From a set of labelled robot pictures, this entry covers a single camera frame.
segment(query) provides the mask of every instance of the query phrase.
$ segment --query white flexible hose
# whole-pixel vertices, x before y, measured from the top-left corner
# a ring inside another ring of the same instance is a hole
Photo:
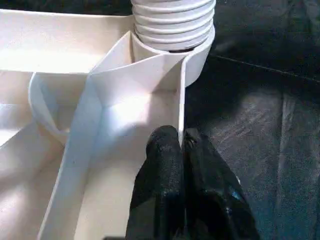
[[[131,0],[135,33],[163,51],[192,49],[214,28],[216,0]]]

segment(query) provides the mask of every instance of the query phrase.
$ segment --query black leather surface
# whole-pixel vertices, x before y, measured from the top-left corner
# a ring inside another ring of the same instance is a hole
[[[209,57],[186,90],[197,128],[239,177],[262,239],[320,239],[320,88]]]

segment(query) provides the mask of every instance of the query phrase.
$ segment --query black object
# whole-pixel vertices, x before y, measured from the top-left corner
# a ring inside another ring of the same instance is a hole
[[[255,219],[237,177],[208,137],[184,136],[186,213],[194,240],[259,240]]]
[[[162,126],[150,136],[146,160],[134,182],[127,240],[169,240],[184,230],[183,159],[177,130]]]
[[[259,240],[240,184],[208,138],[189,129],[183,146],[184,159],[172,126],[151,135],[126,239]]]

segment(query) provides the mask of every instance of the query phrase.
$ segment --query dark fabric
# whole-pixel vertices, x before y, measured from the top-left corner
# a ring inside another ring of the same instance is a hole
[[[175,239],[184,230],[183,158],[177,130],[162,126],[150,136],[146,160],[132,193],[127,240]]]
[[[208,135],[239,177],[264,240],[320,239],[319,92],[214,57],[186,90],[186,128]]]
[[[255,219],[237,177],[208,137],[184,135],[186,213],[191,238],[259,240]]]
[[[319,0],[217,0],[211,54],[318,79]]]

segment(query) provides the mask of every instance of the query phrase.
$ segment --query white foam board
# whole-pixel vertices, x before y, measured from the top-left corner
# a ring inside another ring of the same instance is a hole
[[[0,19],[0,240],[123,237],[148,137],[173,125],[182,140],[214,28],[169,53],[143,44],[132,16]]]

